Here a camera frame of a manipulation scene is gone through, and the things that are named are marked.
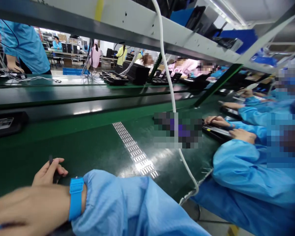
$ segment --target sleeve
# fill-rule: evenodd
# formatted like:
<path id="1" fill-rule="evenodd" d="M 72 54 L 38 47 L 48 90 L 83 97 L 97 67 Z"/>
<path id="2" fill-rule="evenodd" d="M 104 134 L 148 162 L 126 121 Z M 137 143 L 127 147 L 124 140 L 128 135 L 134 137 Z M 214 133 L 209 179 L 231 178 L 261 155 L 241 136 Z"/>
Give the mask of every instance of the sleeve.
<path id="1" fill-rule="evenodd" d="M 267 118 L 269 116 L 268 112 L 259 112 L 257 108 L 254 107 L 242 107 L 238 109 L 238 113 L 244 121 L 252 125 L 266 127 Z"/>
<path id="2" fill-rule="evenodd" d="M 77 236 L 209 234 L 149 177 L 122 179 L 103 170 L 84 176 L 85 212 L 72 221 Z"/>
<path id="3" fill-rule="evenodd" d="M 122 55 L 122 52 L 123 52 L 122 49 L 123 49 L 123 47 L 119 48 L 119 50 L 118 50 L 118 52 L 116 54 L 117 57 L 120 57 Z"/>
<path id="4" fill-rule="evenodd" d="M 260 100 L 255 98 L 254 96 L 246 98 L 244 101 L 244 104 L 246 104 L 246 106 L 248 106 L 248 107 L 257 106 L 260 103 L 261 103 Z"/>
<path id="5" fill-rule="evenodd" d="M 257 139 L 256 139 L 256 143 L 261 144 L 266 146 L 267 142 L 266 142 L 266 128 L 263 126 L 252 126 L 252 125 L 246 125 L 243 122 L 240 121 L 234 121 L 234 122 L 229 122 L 231 125 L 234 125 L 236 129 L 244 129 L 250 133 L 254 133 L 255 135 L 257 135 Z"/>
<path id="6" fill-rule="evenodd" d="M 282 207 L 295 207 L 295 180 L 279 168 L 260 163 L 266 153 L 250 143 L 233 139 L 213 157 L 213 178 L 220 185 Z"/>
<path id="7" fill-rule="evenodd" d="M 0 19 L 0 34 L 1 34 L 1 42 L 4 49 L 4 53 L 11 55 L 11 56 L 17 56 L 15 48 L 18 46 L 18 41 L 16 39 L 16 36 L 13 34 L 14 32 L 14 26 L 16 23 L 11 21 L 4 21 Z"/>

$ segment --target pink uniform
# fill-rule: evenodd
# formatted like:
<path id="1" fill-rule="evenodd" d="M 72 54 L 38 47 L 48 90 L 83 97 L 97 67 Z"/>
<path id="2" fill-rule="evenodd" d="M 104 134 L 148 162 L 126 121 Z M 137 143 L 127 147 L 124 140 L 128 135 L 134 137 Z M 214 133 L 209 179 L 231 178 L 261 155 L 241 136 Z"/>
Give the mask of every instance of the pink uniform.
<path id="1" fill-rule="evenodd" d="M 90 65 L 92 65 L 93 68 L 97 68 L 98 67 L 99 58 L 102 55 L 101 50 L 100 50 L 99 47 L 97 47 L 98 48 L 98 51 L 96 51 L 95 44 L 98 44 L 98 42 L 96 40 L 94 41 L 94 47 L 92 48 L 92 50 L 90 52 L 91 53 L 91 57 L 90 57 L 90 60 L 89 60 L 89 63 L 90 63 Z"/>
<path id="2" fill-rule="evenodd" d="M 199 61 L 193 59 L 187 59 L 181 66 L 175 67 L 175 63 L 168 65 L 168 69 L 172 71 L 170 76 L 173 76 L 175 73 L 181 73 L 183 76 L 187 76 L 191 72 L 193 72 L 197 66 Z"/>

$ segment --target black cable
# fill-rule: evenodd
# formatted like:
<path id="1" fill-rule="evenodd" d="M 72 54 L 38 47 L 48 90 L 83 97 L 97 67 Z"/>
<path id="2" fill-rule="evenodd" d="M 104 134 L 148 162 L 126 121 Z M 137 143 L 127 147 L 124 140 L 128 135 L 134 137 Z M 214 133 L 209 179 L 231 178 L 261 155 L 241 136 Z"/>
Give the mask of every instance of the black cable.
<path id="1" fill-rule="evenodd" d="M 7 25 L 7 27 L 10 29 L 10 31 L 13 33 L 14 37 L 15 37 L 16 40 L 17 40 L 17 46 L 16 46 L 15 48 L 12 48 L 12 47 L 9 47 L 9 46 L 5 45 L 5 44 L 2 43 L 1 41 L 0 41 L 0 43 L 1 43 L 2 45 L 4 45 L 4 46 L 8 47 L 8 48 L 16 49 L 16 48 L 20 45 L 20 42 L 19 42 L 19 40 L 17 39 L 15 33 L 11 30 L 10 26 L 8 26 L 8 24 L 7 24 L 4 20 L 2 20 L 2 21 Z"/>

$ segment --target black box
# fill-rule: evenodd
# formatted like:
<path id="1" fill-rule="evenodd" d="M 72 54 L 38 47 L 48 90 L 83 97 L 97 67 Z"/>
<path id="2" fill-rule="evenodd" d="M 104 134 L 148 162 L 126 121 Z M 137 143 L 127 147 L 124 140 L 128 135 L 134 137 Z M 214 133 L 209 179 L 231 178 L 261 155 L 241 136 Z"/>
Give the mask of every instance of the black box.
<path id="1" fill-rule="evenodd" d="M 124 62 L 122 66 L 122 71 L 125 71 L 130 65 L 130 62 Z M 132 81 L 136 85 L 145 85 L 148 78 L 148 73 L 150 68 L 134 63 L 130 70 L 127 72 L 126 76 L 128 80 Z"/>

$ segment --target white cable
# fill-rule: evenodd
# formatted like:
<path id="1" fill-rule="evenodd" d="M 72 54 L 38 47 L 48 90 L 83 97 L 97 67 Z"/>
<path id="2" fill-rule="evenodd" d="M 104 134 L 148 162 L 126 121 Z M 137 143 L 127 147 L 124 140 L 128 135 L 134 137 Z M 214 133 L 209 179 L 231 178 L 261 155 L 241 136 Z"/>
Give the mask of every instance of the white cable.
<path id="1" fill-rule="evenodd" d="M 155 10 L 156 10 L 156 13 L 157 13 L 157 16 L 158 16 L 158 20 L 159 20 L 159 23 L 160 23 L 160 43 L 161 43 L 161 54 L 162 54 L 162 57 L 163 58 L 166 58 L 165 57 L 165 51 L 164 51 L 164 39 L 163 39 L 163 22 L 162 22 L 162 15 L 161 15 L 161 10 L 160 10 L 160 7 L 158 6 L 158 3 L 156 0 L 152 0 L 153 4 L 154 4 L 154 7 L 155 7 Z M 171 82 L 171 78 L 170 78 L 170 74 L 169 74 L 169 70 L 168 70 L 168 66 L 167 66 L 167 63 L 164 63 L 164 66 L 165 66 L 165 71 L 166 71 L 166 77 L 167 77 L 167 80 L 168 80 L 168 84 L 169 84 L 169 90 L 170 90 L 170 96 L 171 96 L 171 103 L 172 103 L 172 106 L 173 106 L 173 112 L 176 112 L 176 104 L 175 104 L 175 97 L 174 97 L 174 89 L 173 89 L 173 84 Z M 198 182 L 196 181 L 196 179 L 193 177 L 187 163 L 186 163 L 186 160 L 184 158 L 184 155 L 183 153 L 181 152 L 181 149 L 179 148 L 178 149 L 179 151 L 179 154 L 180 154 L 180 157 L 181 157 L 181 160 L 183 161 L 183 164 L 185 165 L 185 168 L 190 176 L 190 178 L 192 179 L 194 185 L 195 185 L 195 192 L 191 191 L 184 199 L 187 200 L 189 197 L 191 196 L 194 196 L 196 195 L 198 192 L 199 192 L 199 186 L 198 186 Z"/>

